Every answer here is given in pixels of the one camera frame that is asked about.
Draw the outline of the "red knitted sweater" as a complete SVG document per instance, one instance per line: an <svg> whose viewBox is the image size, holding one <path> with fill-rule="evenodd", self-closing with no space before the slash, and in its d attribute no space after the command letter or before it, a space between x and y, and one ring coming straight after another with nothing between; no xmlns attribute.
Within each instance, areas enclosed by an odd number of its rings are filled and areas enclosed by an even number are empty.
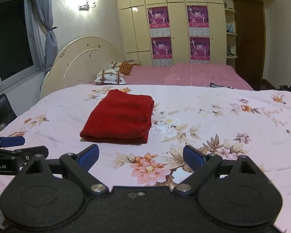
<svg viewBox="0 0 291 233"><path fill-rule="evenodd" d="M88 142L146 144L154 100L111 90L91 112L80 137Z"/></svg>

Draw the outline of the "black leather chair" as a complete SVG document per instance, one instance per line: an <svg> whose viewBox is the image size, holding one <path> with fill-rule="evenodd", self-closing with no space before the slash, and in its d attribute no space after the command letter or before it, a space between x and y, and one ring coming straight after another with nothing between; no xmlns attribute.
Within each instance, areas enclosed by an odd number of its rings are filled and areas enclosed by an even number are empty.
<svg viewBox="0 0 291 233"><path fill-rule="evenodd" d="M0 95L0 131L17 118L6 94Z"/></svg>

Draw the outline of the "white floral quilt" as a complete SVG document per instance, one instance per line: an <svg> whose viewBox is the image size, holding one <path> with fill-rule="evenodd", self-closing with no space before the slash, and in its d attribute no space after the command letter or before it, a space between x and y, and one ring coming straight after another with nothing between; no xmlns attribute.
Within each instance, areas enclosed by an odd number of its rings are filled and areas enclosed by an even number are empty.
<svg viewBox="0 0 291 233"><path fill-rule="evenodd" d="M83 84L56 91L16 118L1 136L44 145L50 158L88 146L80 133L113 86ZM223 159L249 156L278 188L283 207L276 226L291 232L291 92L194 86L128 85L119 90L154 100L146 144L100 143L90 173L109 188L173 188L191 174L183 148L191 145Z"/></svg>

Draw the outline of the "dark window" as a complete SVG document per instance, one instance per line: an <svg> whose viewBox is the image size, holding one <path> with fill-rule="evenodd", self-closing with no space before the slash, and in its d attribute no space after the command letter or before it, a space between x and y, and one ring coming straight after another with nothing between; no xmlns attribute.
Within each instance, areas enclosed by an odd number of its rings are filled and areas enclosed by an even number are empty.
<svg viewBox="0 0 291 233"><path fill-rule="evenodd" d="M0 0L0 91L43 70L32 0Z"/></svg>

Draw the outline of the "black white striped cloth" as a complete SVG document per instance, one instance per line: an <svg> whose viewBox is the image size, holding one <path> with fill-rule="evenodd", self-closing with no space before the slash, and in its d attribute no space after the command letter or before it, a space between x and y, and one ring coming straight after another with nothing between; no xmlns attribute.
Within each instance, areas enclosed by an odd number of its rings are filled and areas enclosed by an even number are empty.
<svg viewBox="0 0 291 233"><path fill-rule="evenodd" d="M228 89L233 89L233 87L231 87L231 86L221 86L221 85L217 85L217 84L214 84L214 83L211 83L210 84L210 87L211 88L228 88Z"/></svg>

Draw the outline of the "pink bed sheet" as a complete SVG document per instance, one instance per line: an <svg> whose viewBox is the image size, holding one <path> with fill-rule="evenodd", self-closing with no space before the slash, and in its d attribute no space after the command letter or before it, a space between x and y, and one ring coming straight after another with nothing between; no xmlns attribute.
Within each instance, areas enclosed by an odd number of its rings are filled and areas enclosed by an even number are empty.
<svg viewBox="0 0 291 233"><path fill-rule="evenodd" d="M128 85L176 85L210 87L211 83L231 86L238 90L253 90L228 65L177 64L166 67L139 66L125 75Z"/></svg>

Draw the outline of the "floral brown-striped pillow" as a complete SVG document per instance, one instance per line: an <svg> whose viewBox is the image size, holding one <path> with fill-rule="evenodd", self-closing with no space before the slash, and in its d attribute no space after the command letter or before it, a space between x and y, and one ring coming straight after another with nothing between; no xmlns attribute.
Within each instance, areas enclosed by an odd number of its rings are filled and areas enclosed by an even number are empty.
<svg viewBox="0 0 291 233"><path fill-rule="evenodd" d="M126 84L125 77L118 70L107 69L101 70L94 82L96 84L124 85Z"/></svg>

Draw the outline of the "orange patterned pillow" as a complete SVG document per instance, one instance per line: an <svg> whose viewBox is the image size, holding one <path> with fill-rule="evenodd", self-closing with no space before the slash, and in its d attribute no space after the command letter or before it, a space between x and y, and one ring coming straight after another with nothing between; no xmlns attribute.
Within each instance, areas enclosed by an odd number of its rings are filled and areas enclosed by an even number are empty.
<svg viewBox="0 0 291 233"><path fill-rule="evenodd" d="M140 65L141 61L131 59L125 62L112 62L110 69L117 70L123 75L130 75L132 69Z"/></svg>

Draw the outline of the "cream corner shelf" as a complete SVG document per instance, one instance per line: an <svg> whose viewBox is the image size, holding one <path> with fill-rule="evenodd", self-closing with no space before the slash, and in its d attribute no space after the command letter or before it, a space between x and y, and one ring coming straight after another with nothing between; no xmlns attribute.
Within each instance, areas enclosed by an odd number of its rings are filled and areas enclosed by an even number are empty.
<svg viewBox="0 0 291 233"><path fill-rule="evenodd" d="M238 58L236 53L236 11L234 9L233 0L223 0L225 11L225 24L227 33L227 60L226 64L235 68L236 59Z"/></svg>

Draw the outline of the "purple poster lower left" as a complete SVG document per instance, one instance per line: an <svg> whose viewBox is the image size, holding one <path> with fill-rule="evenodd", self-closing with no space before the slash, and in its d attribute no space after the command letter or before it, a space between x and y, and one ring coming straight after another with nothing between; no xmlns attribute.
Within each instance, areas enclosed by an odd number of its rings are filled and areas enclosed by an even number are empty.
<svg viewBox="0 0 291 233"><path fill-rule="evenodd" d="M152 63L155 67L172 66L172 44L171 37L154 37L152 44Z"/></svg>

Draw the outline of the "brown wooden door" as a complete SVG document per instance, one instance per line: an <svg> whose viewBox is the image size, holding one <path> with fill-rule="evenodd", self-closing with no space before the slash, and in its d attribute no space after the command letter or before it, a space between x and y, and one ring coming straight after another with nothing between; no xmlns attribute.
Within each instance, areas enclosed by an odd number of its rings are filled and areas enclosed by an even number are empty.
<svg viewBox="0 0 291 233"><path fill-rule="evenodd" d="M236 73L260 90L265 58L264 5L258 0L233 0L236 11Z"/></svg>

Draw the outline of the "purple poster upper right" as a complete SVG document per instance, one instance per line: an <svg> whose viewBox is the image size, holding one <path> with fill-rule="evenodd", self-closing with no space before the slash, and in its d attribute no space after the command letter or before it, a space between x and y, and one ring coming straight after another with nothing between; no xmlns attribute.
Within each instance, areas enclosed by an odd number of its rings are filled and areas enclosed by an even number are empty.
<svg viewBox="0 0 291 233"><path fill-rule="evenodd" d="M209 17L207 6L188 5L189 35L192 37L209 37Z"/></svg>

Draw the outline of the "cream wardrobe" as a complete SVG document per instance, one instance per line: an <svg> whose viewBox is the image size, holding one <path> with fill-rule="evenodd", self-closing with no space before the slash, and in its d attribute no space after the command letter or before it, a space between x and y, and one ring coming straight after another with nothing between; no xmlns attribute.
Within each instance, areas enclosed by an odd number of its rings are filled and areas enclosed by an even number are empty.
<svg viewBox="0 0 291 233"><path fill-rule="evenodd" d="M207 6L210 64L226 64L227 33L223 0L117 0L121 36L126 59L153 66L148 8L167 6L173 64L190 63L188 5Z"/></svg>

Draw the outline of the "purple poster upper left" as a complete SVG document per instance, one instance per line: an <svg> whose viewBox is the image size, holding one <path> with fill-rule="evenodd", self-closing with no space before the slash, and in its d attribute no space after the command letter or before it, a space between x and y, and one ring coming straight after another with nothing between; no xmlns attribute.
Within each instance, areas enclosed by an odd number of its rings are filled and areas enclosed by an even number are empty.
<svg viewBox="0 0 291 233"><path fill-rule="evenodd" d="M167 6L149 7L148 20L151 38L171 36Z"/></svg>

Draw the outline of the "wall lamp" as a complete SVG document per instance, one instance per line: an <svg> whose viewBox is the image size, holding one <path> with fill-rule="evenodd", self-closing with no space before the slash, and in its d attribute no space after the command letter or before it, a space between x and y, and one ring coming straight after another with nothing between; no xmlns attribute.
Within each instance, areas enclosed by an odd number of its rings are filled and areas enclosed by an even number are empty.
<svg viewBox="0 0 291 233"><path fill-rule="evenodd" d="M94 9L96 7L96 2L93 2L92 4L89 3L89 1L86 1L85 4L79 5L80 11L89 11L90 9Z"/></svg>

